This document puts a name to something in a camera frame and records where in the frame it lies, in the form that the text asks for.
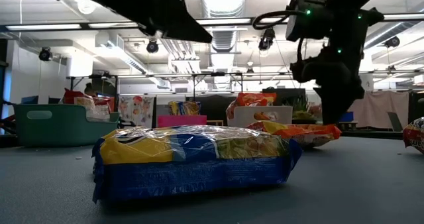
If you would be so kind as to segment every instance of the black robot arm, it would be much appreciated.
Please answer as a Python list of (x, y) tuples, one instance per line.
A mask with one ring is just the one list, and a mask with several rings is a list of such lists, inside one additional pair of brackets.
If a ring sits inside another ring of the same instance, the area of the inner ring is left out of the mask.
[[(366, 32), (384, 19), (375, 8), (360, 9), (368, 1), (291, 0), (290, 11), (285, 11), (290, 14), (286, 39), (299, 40), (297, 62), (290, 70), (298, 82), (315, 80), (320, 86), (315, 91), (321, 97), (324, 124), (336, 123), (355, 99), (364, 96), (358, 71)], [(318, 56), (302, 59), (301, 45), (306, 38), (328, 38), (328, 44)]]
[(211, 42), (212, 36), (187, 12), (184, 0), (92, 0), (136, 23), (149, 36)]

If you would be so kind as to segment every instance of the table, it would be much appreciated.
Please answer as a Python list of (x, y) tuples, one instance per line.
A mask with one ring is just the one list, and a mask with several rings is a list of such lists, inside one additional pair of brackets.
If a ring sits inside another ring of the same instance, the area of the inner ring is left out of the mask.
[(208, 125), (224, 126), (224, 121), (223, 120), (207, 120), (206, 123)]
[(356, 130), (356, 124), (358, 124), (357, 121), (339, 122), (337, 127), (342, 131), (354, 131)]
[(0, 223), (424, 223), (424, 155), (400, 140), (342, 137), (304, 153), (279, 188), (115, 207), (91, 201), (90, 155), (0, 149)]

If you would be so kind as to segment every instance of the fluorescent light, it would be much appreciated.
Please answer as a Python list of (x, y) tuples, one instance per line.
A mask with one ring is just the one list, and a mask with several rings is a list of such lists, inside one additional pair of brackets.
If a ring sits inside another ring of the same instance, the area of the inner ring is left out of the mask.
[(133, 22), (123, 22), (123, 23), (90, 23), (88, 24), (90, 28), (129, 28), (137, 27), (136, 23)]
[(155, 78), (186, 78), (191, 77), (191, 74), (163, 74), (163, 75), (153, 75)]
[(123, 75), (118, 76), (118, 78), (145, 78), (146, 75)]
[(400, 19), (424, 19), (424, 13), (411, 13), (400, 15), (384, 15), (384, 20), (400, 20)]
[(66, 24), (66, 25), (11, 25), (6, 26), (10, 31), (15, 30), (55, 30), (55, 29), (80, 29), (79, 24)]
[(215, 31), (247, 31), (247, 28), (207, 28), (206, 30)]
[(200, 25), (244, 25), (250, 24), (251, 21), (249, 18), (240, 19), (240, 18), (229, 18), (229, 19), (198, 19), (196, 20)]

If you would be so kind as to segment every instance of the storage bin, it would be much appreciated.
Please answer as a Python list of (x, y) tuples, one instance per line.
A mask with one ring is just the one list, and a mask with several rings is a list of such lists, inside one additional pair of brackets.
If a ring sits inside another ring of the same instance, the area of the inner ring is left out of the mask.
[(115, 130), (119, 114), (109, 122), (88, 121), (81, 105), (14, 105), (21, 146), (71, 147), (95, 144)]

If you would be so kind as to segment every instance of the cable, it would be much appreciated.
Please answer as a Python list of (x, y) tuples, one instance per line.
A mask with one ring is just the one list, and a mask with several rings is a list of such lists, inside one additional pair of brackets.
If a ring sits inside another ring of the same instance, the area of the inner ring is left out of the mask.
[[(294, 11), (294, 8), (293, 8), (294, 1), (295, 0), (290, 0), (289, 5), (287, 6), (287, 10), (285, 10), (285, 11), (274, 11), (274, 12), (270, 12), (270, 13), (265, 13), (263, 15), (259, 15), (258, 17), (256, 17), (253, 20), (253, 23), (252, 23), (253, 28), (256, 29), (256, 30), (263, 30), (263, 29), (267, 29), (267, 28), (272, 28), (272, 27), (276, 26), (277, 24), (286, 20), (290, 15), (304, 15), (305, 13), (303, 13), (301, 11)], [(260, 23), (260, 21), (262, 19), (269, 18), (269, 17), (277, 17), (277, 16), (283, 16), (283, 17), (281, 19), (277, 20), (276, 22), (269, 23), (267, 25), (258, 26), (258, 23)]]
[(302, 61), (302, 44), (303, 37), (299, 39), (299, 44), (297, 45), (297, 61)]
[[(19, 2), (19, 21), (20, 24), (22, 24), (22, 2), (23, 0), (21, 0), (21, 2)], [(21, 61), (19, 60), (19, 50), (21, 49), (21, 35), (22, 33), (19, 32), (19, 43), (18, 43), (18, 52), (17, 52), (17, 56), (18, 56), (18, 70), (21, 70)]]
[[(256, 30), (264, 30), (267, 28), (272, 28), (278, 25), (279, 23), (281, 23), (282, 21), (286, 20), (290, 15), (305, 15), (305, 13), (302, 11), (292, 11), (292, 10), (264, 13), (263, 15), (257, 16), (253, 20), (252, 27)], [(278, 16), (283, 16), (283, 17), (273, 23), (268, 23), (266, 25), (258, 25), (262, 19), (266, 19), (270, 17), (278, 17)]]
[(286, 67), (286, 70), (287, 70), (287, 72), (289, 74), (289, 78), (291, 80), (291, 83), (293, 84), (293, 87), (296, 87), (295, 84), (294, 84), (293, 78), (292, 78), (292, 74), (289, 72), (289, 68), (287, 67), (286, 61), (284, 60), (283, 54), (281, 53), (280, 45), (278, 45), (278, 39), (277, 39), (277, 37), (276, 37), (276, 44), (277, 44), (278, 52), (280, 53), (281, 59), (283, 60), (284, 66)]
[(62, 56), (59, 56), (59, 72), (58, 76), (60, 76), (60, 66), (62, 65)]

